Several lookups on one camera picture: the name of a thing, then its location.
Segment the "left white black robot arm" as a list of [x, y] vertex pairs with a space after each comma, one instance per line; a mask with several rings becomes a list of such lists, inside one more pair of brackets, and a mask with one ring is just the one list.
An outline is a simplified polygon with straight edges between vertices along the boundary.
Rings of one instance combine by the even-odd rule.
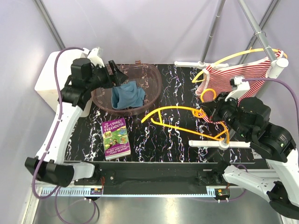
[[98, 88], [112, 88], [127, 81], [113, 60], [100, 66], [88, 58], [75, 59], [71, 74], [58, 93], [57, 112], [47, 138], [34, 158], [25, 160], [25, 167], [33, 181], [67, 187], [72, 181], [85, 179], [95, 185], [101, 173], [90, 162], [65, 163], [64, 156], [73, 128], [83, 113], [92, 92]]

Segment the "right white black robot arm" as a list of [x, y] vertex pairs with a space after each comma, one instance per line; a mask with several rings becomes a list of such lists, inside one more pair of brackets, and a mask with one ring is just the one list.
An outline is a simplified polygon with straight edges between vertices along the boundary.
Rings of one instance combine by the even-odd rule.
[[200, 104], [211, 122], [223, 121], [250, 144], [275, 170], [279, 180], [265, 179], [220, 162], [213, 170], [213, 182], [238, 185], [265, 199], [280, 215], [299, 218], [299, 153], [296, 143], [285, 128], [271, 122], [271, 109], [256, 97], [238, 101], [222, 92], [213, 101]]

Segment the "orange plastic hanger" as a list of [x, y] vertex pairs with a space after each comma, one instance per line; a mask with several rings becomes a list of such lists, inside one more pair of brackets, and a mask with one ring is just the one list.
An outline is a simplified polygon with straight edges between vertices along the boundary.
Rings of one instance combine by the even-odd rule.
[[222, 122], [207, 122], [199, 108], [200, 99], [184, 90], [161, 92], [157, 102], [148, 109], [141, 123], [153, 128], [158, 138], [173, 142], [187, 140], [214, 140], [228, 143], [229, 130]]

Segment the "blue tank top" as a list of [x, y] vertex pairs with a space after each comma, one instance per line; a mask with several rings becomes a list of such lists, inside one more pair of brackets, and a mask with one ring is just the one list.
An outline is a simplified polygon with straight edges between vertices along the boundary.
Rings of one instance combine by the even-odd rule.
[[112, 88], [112, 107], [116, 110], [141, 107], [143, 106], [145, 95], [145, 91], [137, 86], [136, 81], [115, 86]]

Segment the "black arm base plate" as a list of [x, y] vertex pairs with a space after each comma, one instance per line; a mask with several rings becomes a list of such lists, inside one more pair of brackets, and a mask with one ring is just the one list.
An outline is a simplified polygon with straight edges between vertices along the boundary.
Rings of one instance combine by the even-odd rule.
[[104, 184], [104, 195], [195, 196], [205, 186], [227, 186], [220, 163], [95, 162], [95, 175], [75, 181], [76, 185]]

